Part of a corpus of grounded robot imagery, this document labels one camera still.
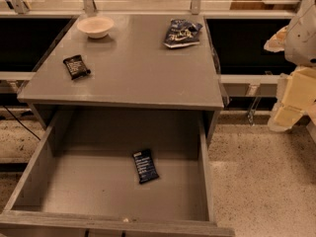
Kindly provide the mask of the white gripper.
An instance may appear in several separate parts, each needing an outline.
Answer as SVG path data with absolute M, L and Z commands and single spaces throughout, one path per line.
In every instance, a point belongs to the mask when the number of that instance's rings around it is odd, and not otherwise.
M 269 52 L 284 51 L 285 59 L 297 66 L 277 83 L 277 101 L 268 127 L 291 129 L 316 101 L 316 0 L 303 0 L 288 26 L 278 30 L 264 45 Z

